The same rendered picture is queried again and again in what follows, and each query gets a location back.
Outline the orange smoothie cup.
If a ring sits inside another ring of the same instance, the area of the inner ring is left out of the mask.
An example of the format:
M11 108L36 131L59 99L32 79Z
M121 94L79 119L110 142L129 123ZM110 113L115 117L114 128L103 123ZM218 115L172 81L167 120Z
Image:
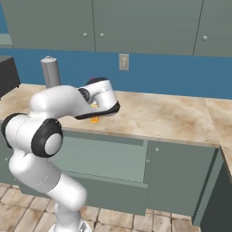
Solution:
M98 108L98 105L97 105L97 103L96 103L95 101L91 104L91 106L92 106L93 108ZM99 120L100 120L100 117L99 117L99 116L91 117L91 123L98 123Z

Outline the grey cylinder canister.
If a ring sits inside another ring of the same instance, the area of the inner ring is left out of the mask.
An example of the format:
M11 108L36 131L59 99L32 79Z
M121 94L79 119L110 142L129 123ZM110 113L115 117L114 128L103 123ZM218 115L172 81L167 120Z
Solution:
M43 77L47 88L59 86L61 84L57 59L52 56L45 56L41 60Z

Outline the dark green corner cupboard run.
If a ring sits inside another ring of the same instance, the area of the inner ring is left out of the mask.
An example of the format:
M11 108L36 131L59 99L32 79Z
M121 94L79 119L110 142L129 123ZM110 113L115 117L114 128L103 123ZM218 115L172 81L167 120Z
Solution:
M191 218L201 232L232 232L232 176L222 148L215 149Z

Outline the grey-green open drawer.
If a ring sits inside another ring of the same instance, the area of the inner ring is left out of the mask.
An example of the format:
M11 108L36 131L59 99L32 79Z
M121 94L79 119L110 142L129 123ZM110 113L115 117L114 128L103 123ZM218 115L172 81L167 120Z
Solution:
M145 140L66 130L52 162L87 189L88 206L143 216L147 145Z

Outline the black appliance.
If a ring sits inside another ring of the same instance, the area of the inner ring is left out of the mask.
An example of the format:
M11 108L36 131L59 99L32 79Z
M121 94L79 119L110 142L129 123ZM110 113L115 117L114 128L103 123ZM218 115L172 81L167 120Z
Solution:
M0 99L20 84L14 57L0 55Z

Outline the grey-green base cupboard door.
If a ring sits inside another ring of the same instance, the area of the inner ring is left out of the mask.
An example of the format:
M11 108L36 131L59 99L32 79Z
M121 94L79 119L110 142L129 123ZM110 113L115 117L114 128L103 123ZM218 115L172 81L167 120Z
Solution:
M159 141L149 145L147 207L192 216L216 148Z
M0 133L0 182L15 185L17 181L8 168L12 154L13 150L7 147L3 135Z

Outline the beige wall socket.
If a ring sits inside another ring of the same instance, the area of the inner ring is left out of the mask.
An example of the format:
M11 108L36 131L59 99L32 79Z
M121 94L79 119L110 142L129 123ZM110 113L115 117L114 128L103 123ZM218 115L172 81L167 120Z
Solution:
M122 71L129 70L129 56L127 54L119 54L119 69Z

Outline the grey-green wall cupboard door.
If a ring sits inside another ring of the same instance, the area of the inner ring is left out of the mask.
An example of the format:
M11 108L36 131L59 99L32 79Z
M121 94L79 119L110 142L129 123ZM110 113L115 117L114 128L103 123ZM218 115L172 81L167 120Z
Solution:
M96 50L191 55L202 1L92 0Z
M194 54L232 57L232 0L204 0Z
M95 50L92 0L1 0L1 5L14 48Z

